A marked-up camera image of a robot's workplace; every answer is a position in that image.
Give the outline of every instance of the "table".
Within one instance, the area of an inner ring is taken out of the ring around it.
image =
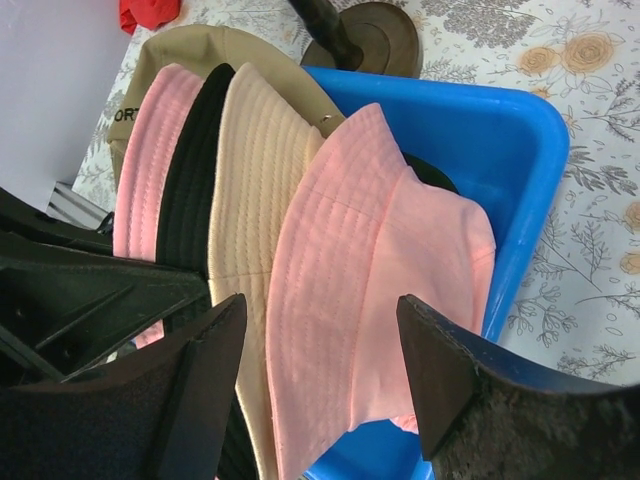
[[[333,0],[339,10],[362,1]],[[571,135],[565,178],[500,343],[575,375],[640,381],[640,0],[392,3],[421,36],[421,78],[530,91],[559,110]],[[246,30],[298,61],[310,41],[285,0],[185,0],[161,30],[192,23]],[[115,205],[105,136],[152,35],[134,33],[73,185],[105,210]]]

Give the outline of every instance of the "rose print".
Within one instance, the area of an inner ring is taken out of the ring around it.
[[[640,231],[640,202],[633,202],[624,214],[624,222],[634,232]]]
[[[527,50],[520,58],[520,71],[526,75],[541,74],[560,62],[560,56],[552,49],[536,47]]]
[[[293,41],[293,34],[295,33],[293,28],[288,28],[282,33],[282,40],[285,43],[291,43]]]
[[[640,273],[640,253],[627,253],[620,260],[620,269],[629,275]]]
[[[604,33],[585,33],[567,43],[562,65],[571,73],[590,73],[604,67],[613,56],[613,43]]]

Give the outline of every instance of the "blue plastic basket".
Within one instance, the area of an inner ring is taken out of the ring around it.
[[[496,342],[527,270],[568,157],[558,112],[529,93],[309,68],[344,112],[382,105],[400,148],[442,169],[487,212],[497,243],[482,334]],[[417,435],[389,421],[344,435],[312,480],[432,478]]]

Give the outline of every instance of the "white wall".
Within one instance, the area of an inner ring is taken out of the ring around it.
[[[118,0],[0,0],[0,186],[45,210],[73,182],[124,57]]]

